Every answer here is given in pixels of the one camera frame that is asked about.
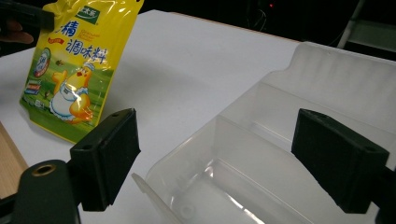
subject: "green logo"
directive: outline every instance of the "green logo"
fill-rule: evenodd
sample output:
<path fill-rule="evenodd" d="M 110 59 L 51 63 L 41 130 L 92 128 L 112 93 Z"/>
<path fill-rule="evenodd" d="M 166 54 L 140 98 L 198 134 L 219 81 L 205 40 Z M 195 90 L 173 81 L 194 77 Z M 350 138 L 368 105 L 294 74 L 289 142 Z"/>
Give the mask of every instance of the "green logo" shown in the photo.
<path fill-rule="evenodd" d="M 87 21 L 92 24 L 96 24 L 96 21 L 99 18 L 100 11 L 91 8 L 91 7 L 83 7 L 78 14 L 76 15 L 77 18 L 80 18 L 84 21 Z"/>

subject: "dark background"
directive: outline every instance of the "dark background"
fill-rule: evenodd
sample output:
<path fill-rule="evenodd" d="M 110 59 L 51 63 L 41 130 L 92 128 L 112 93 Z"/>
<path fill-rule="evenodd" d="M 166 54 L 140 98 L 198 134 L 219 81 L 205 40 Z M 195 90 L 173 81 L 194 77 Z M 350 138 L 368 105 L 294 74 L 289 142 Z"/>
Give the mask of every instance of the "dark background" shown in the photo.
<path fill-rule="evenodd" d="M 43 7 L 55 0 L 15 0 Z M 140 13 L 157 9 L 218 21 L 297 41 L 311 41 L 336 47 L 359 0 L 145 0 Z M 396 0 L 366 0 L 360 18 L 396 25 Z M 32 34 L 31 45 L 6 44 L 1 54 L 32 48 L 39 31 L 23 26 Z M 346 43 L 345 49 L 396 60 L 394 52 Z"/>

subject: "plastic tray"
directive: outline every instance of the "plastic tray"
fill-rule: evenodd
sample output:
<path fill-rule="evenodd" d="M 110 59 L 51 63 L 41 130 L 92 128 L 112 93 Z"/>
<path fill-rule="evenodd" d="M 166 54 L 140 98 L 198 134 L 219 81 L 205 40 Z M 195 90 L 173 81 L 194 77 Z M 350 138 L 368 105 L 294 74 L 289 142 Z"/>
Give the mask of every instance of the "plastic tray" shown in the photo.
<path fill-rule="evenodd" d="M 396 165 L 396 63 L 302 43 L 273 72 L 134 180 L 164 223 L 375 223 L 345 214 L 290 153 L 298 110 L 337 119 Z"/>

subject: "wooden surface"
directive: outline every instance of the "wooden surface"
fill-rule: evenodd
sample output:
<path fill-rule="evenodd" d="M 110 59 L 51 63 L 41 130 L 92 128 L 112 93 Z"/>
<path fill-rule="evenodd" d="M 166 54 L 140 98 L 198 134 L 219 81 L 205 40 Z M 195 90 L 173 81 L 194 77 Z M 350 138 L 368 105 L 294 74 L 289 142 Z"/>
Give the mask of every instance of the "wooden surface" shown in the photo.
<path fill-rule="evenodd" d="M 0 199 L 17 192 L 26 161 L 0 122 Z"/>

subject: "screw hole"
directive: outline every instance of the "screw hole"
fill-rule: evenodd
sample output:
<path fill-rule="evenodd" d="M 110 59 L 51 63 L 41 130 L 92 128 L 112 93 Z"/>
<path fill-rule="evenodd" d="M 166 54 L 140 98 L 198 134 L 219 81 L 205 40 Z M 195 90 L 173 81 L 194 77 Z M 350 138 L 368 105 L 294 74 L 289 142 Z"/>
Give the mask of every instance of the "screw hole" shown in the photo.
<path fill-rule="evenodd" d="M 42 176 L 42 175 L 48 175 L 52 173 L 56 169 L 56 166 L 53 164 L 47 164 L 47 165 L 42 165 L 38 167 L 37 169 L 33 170 L 32 175 L 33 176 Z"/>

